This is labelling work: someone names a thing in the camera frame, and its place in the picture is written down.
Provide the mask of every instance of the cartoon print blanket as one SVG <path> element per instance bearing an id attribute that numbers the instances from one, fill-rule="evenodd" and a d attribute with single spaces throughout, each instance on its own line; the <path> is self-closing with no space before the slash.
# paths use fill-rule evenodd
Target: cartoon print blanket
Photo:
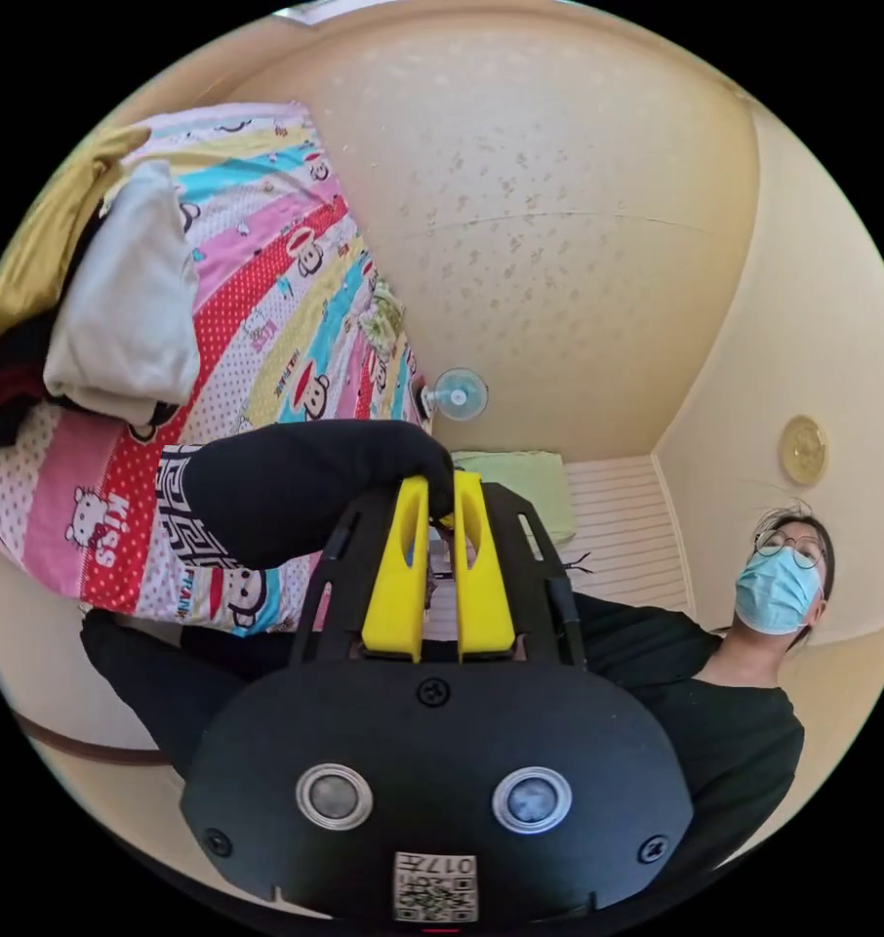
<path id="1" fill-rule="evenodd" d="M 302 105 L 146 123 L 152 136 L 126 162 L 172 166 L 199 272 L 201 372 L 158 426 L 36 407 L 18 444 L 0 450 L 0 550 L 50 590 L 114 612 L 287 629 L 317 556 L 264 573 L 186 565 L 159 521 L 160 453 L 275 421 L 418 423 L 416 358 L 395 310 L 375 325 L 393 304 Z"/>

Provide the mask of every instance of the face mask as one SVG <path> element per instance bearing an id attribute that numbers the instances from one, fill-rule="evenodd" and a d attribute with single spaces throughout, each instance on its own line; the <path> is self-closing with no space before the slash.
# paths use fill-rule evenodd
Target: face mask
<path id="1" fill-rule="evenodd" d="M 793 634 L 822 587 L 816 567 L 797 565 L 793 549 L 756 553 L 735 583 L 735 612 L 761 634 Z"/>

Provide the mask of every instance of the qr code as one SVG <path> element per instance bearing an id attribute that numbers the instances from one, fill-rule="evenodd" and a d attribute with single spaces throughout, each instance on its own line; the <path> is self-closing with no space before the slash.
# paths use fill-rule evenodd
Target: qr code
<path id="1" fill-rule="evenodd" d="M 478 920 L 474 856 L 428 856 L 398 852 L 393 870 L 396 920 L 468 923 Z"/>

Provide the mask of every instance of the white cloth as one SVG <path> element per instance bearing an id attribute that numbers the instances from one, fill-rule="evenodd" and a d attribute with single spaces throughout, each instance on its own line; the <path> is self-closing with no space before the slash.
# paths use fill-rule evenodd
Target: white cloth
<path id="1" fill-rule="evenodd" d="M 49 393 L 133 426 L 148 424 L 158 402 L 187 403 L 201 366 L 197 290 L 169 163 L 143 162 L 61 301 L 43 372 Z"/>

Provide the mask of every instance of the small fan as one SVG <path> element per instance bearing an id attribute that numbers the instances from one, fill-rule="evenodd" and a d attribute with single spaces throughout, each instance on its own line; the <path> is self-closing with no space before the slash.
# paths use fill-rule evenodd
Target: small fan
<path id="1" fill-rule="evenodd" d="M 449 420 L 464 423 L 484 413 L 488 405 L 488 386 L 467 368 L 446 371 L 432 389 L 423 387 L 420 404 L 426 416 L 436 410 Z"/>

